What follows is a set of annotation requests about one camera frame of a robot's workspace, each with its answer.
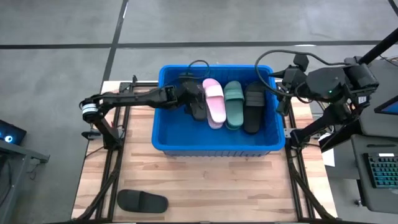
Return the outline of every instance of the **floor tile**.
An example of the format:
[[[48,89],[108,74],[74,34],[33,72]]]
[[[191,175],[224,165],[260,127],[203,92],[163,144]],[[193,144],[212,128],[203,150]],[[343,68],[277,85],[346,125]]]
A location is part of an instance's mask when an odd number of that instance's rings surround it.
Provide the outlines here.
[[[120,42],[381,40],[386,0],[131,0]]]
[[[2,0],[0,44],[111,43],[122,0]]]
[[[90,126],[79,102],[100,90],[108,50],[0,50],[0,119],[27,131],[23,145],[50,154],[27,174],[13,223],[70,218]]]
[[[328,62],[342,62],[346,57],[364,55],[372,46],[317,46],[317,47],[209,47],[181,49],[118,49],[111,72],[111,80],[131,80],[137,75],[139,80],[157,80],[159,70],[169,64],[189,64],[196,59],[210,64],[254,64],[258,56],[268,50],[285,49],[311,52]],[[393,46],[384,56],[398,55],[398,47]],[[275,53],[264,57],[261,64],[279,71],[293,64],[294,55]],[[324,67],[310,58],[308,71]]]

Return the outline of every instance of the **green slipper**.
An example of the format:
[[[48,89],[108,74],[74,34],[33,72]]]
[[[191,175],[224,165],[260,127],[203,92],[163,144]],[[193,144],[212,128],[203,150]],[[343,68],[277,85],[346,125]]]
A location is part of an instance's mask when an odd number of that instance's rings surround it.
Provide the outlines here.
[[[243,125],[244,95],[238,81],[231,81],[224,87],[226,111],[226,127],[231,130],[239,129]]]

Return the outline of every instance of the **black stand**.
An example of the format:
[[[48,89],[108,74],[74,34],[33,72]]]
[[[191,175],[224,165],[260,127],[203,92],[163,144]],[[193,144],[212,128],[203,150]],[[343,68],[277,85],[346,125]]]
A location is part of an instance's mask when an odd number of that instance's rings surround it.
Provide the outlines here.
[[[24,178],[29,168],[30,159],[37,159],[41,164],[45,164],[49,161],[50,156],[5,141],[0,141],[0,153],[6,157],[10,165],[8,169],[11,169],[9,170],[11,175],[9,191],[4,199],[0,199],[3,200],[2,205],[0,205],[0,224],[6,224],[9,223],[18,195],[24,185]],[[1,181],[5,181],[7,178],[4,175]]]
[[[119,91],[122,92],[133,92],[135,87],[157,87],[157,83],[146,83],[146,82],[124,82],[120,83]],[[87,207],[86,211],[80,215],[77,219],[70,220],[68,223],[112,223],[114,207],[116,204],[116,194],[118,192],[119,174],[121,169],[121,163],[123,158],[123,150],[125,143],[125,134],[122,136],[118,134],[118,122],[120,116],[121,107],[116,107],[115,115],[113,118],[113,127],[105,120],[105,118],[94,118],[93,124],[98,128],[102,129],[101,133],[106,133],[103,136],[104,148],[108,150],[106,154],[105,167],[103,172],[103,178],[101,181],[101,188],[94,198],[92,203]],[[122,127],[124,132],[127,130],[127,125],[129,122],[130,107],[127,106],[124,111]],[[111,172],[111,161],[113,152],[117,151],[116,162],[114,168]],[[104,198],[111,188],[111,196],[109,200],[109,207],[106,217],[103,217],[103,205]],[[95,219],[90,219],[94,212]]]
[[[385,39],[380,41],[363,57],[359,58],[358,63],[370,64],[374,59],[383,54],[388,48],[393,46],[398,41],[398,28],[389,34]],[[325,152],[337,144],[348,140],[351,135],[360,133],[360,124],[357,119],[347,122],[346,119],[349,111],[342,104],[332,104],[326,108],[323,116],[301,130],[293,130],[291,132],[291,143],[293,147],[299,147],[304,142],[309,141],[309,137],[317,131],[334,124],[345,124],[339,131],[331,136],[328,136],[320,141],[322,152]]]
[[[294,118],[294,112],[293,108],[290,106],[289,107],[289,121],[290,121],[290,127],[291,128],[296,128],[296,122]],[[330,215],[325,208],[322,207],[321,203],[317,200],[317,198],[312,194],[309,186],[308,186],[308,178],[307,178],[307,173],[305,171],[305,165],[304,165],[304,159],[303,155],[301,153],[301,150],[296,151],[297,155],[297,163],[298,163],[298,168],[299,172],[297,172],[294,163],[293,163],[293,157],[292,157],[292,146],[290,145],[291,141],[286,141],[287,144],[285,145],[285,151],[286,151],[286,159],[287,159],[287,167],[289,169],[289,175],[290,175],[290,182],[292,184],[292,193],[293,193],[293,199],[294,199],[294,204],[296,208],[296,214],[298,220],[303,218],[302,214],[302,208],[300,204],[300,195],[297,190],[297,184],[300,186],[300,188],[303,190],[304,195],[305,195],[305,200],[307,204],[307,210],[308,210],[308,216],[310,218],[315,218],[315,214],[313,209],[318,212],[319,216],[321,218],[327,219],[327,220],[335,220],[335,218]]]

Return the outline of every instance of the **wooden tabletop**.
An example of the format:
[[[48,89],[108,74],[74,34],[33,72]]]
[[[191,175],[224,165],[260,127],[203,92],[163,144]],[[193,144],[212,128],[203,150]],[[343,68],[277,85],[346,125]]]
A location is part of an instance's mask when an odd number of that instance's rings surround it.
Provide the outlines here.
[[[119,84],[104,82],[103,92],[116,91]],[[303,128],[310,124],[309,105],[296,99],[292,104],[297,126]],[[113,116],[114,110],[107,114],[108,122]],[[145,190],[163,195],[169,200],[169,208],[161,214],[133,213],[121,210],[116,204],[114,222],[297,220],[284,149],[263,157],[169,157],[151,143],[153,117],[154,109],[148,106],[131,107],[119,190]],[[87,153],[102,145],[102,139],[91,141]],[[72,218],[81,215],[98,193],[105,158],[106,150],[100,150],[86,159]],[[303,158],[311,191],[328,212],[336,216],[319,148],[306,148]],[[300,198],[307,214],[301,191]],[[108,200],[106,197],[104,214],[108,211]]]

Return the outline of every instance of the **black slipper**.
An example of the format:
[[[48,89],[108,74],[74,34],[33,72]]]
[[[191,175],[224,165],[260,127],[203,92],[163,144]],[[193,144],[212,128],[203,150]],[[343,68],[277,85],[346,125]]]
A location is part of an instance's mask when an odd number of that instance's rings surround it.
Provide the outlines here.
[[[264,117],[264,85],[259,82],[249,84],[244,92],[243,129],[249,134],[256,134]]]
[[[163,213],[169,206],[169,201],[164,196],[140,190],[121,190],[117,201],[119,207],[128,212]]]
[[[202,85],[192,73],[182,73],[179,77],[181,86],[183,86],[186,93],[190,95],[190,97],[185,100],[187,102],[184,112],[192,115],[195,121],[206,120],[205,91]]]

